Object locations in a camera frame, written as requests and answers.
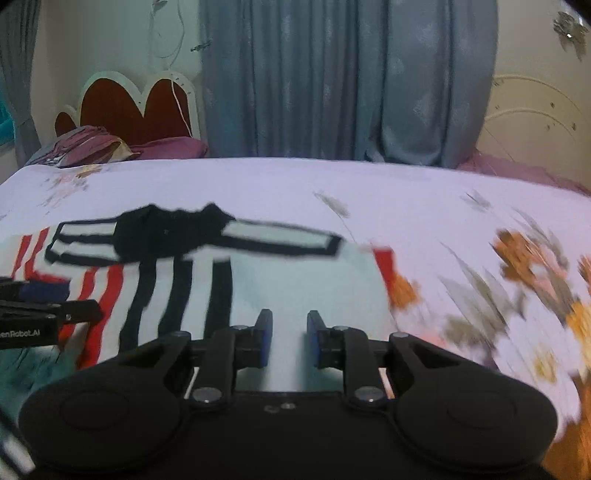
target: orange flower print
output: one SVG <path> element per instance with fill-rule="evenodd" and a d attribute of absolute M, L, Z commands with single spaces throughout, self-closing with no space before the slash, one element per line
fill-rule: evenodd
<path fill-rule="evenodd" d="M 566 317 L 566 324 L 581 345 L 585 365 L 591 369 L 591 306 L 578 301 L 571 309 L 572 312 Z"/>
<path fill-rule="evenodd" d="M 535 275 L 531 270 L 534 263 L 541 263 L 540 249 L 518 232 L 507 230 L 498 233 L 493 245 L 496 254 L 505 262 L 503 277 L 533 288 Z"/>
<path fill-rule="evenodd" d="M 587 290 L 591 295 L 591 257 L 581 257 L 581 260 L 579 260 L 579 273 L 587 282 Z"/>
<path fill-rule="evenodd" d="M 503 278 L 523 283 L 535 291 L 545 291 L 556 298 L 556 292 L 548 276 L 552 272 L 565 279 L 567 271 L 558 264 L 556 255 L 545 245 L 539 245 L 519 232 L 502 231 L 493 249 L 505 262 Z"/>
<path fill-rule="evenodd" d="M 393 309 L 404 310 L 407 307 L 420 302 L 417 294 L 418 284 L 410 283 L 402 275 L 396 275 L 389 290 L 390 306 Z"/>

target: teal cloth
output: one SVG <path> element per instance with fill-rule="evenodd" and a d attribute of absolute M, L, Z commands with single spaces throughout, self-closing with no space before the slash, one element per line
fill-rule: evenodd
<path fill-rule="evenodd" d="M 0 145 L 14 140 L 14 124 L 0 93 Z"/>
<path fill-rule="evenodd" d="M 76 357 L 58 347 L 0 351 L 0 408 L 17 423 L 34 392 L 76 371 Z M 0 441 L 6 432 L 0 428 Z"/>

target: cream wall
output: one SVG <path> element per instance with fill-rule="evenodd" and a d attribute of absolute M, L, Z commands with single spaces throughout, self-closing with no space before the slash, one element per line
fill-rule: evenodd
<path fill-rule="evenodd" d="M 121 72 L 142 89 L 146 78 L 165 68 L 148 54 L 152 0 L 43 0 L 47 7 L 47 54 L 57 106 L 76 105 L 82 87 L 103 70 Z M 185 37 L 173 69 L 190 80 L 200 72 L 196 0 L 180 0 Z M 174 50 L 181 35 L 177 0 L 169 0 L 155 22 L 154 53 Z"/>
<path fill-rule="evenodd" d="M 498 0 L 499 43 L 496 73 L 515 73 L 543 80 L 571 97 L 591 120 L 590 53 L 579 61 L 574 48 L 563 50 L 553 21 L 560 0 Z"/>

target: curtain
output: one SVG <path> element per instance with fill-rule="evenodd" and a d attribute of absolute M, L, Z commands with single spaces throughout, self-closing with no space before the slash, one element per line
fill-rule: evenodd
<path fill-rule="evenodd" d="M 0 12 L 0 90 L 14 122 L 17 163 L 41 144 L 31 117 L 31 68 L 41 0 L 14 0 Z"/>
<path fill-rule="evenodd" d="M 2 90 L 0 90 L 0 147 L 14 139 L 14 127 L 12 118 L 8 113 Z"/>
<path fill-rule="evenodd" d="M 454 167 L 483 124 L 496 0 L 201 0 L 218 157 Z"/>

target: pink blanket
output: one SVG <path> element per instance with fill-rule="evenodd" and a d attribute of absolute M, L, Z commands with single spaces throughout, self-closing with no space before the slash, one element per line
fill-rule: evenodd
<path fill-rule="evenodd" d="M 541 185 L 551 185 L 559 189 L 572 190 L 573 192 L 591 196 L 591 190 L 584 185 L 552 175 L 542 167 L 522 165 L 505 158 L 498 158 L 482 153 L 478 150 L 475 150 L 468 160 L 459 165 L 457 170 L 471 171 L 483 175 L 502 177 L 504 179 L 525 180 Z"/>

